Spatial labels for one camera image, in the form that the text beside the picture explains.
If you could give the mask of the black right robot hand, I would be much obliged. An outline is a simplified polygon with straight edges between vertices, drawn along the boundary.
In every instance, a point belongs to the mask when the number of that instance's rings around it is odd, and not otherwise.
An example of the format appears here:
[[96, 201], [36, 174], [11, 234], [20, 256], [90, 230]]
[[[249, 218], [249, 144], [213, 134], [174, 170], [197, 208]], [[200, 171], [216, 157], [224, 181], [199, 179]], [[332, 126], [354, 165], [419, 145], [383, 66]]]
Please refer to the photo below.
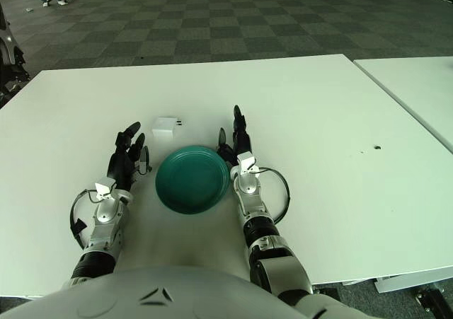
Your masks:
[[252, 152], [251, 140], [246, 131], [246, 119], [238, 105], [234, 106], [233, 146], [227, 144], [226, 133], [221, 127], [218, 137], [217, 154], [230, 166], [237, 164], [237, 156], [242, 153]]

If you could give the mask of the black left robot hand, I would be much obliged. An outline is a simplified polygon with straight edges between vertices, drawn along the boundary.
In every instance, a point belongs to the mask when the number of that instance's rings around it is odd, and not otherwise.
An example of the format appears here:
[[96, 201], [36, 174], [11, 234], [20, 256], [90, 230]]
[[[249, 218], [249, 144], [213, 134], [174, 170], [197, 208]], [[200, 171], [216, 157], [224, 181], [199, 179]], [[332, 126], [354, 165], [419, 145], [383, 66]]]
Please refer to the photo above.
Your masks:
[[123, 132], [118, 132], [115, 140], [115, 152], [110, 157], [107, 177], [112, 178], [119, 190], [130, 191], [136, 175], [146, 175], [151, 172], [149, 149], [144, 145], [145, 135], [141, 133], [135, 142], [135, 134], [141, 127], [135, 122]]

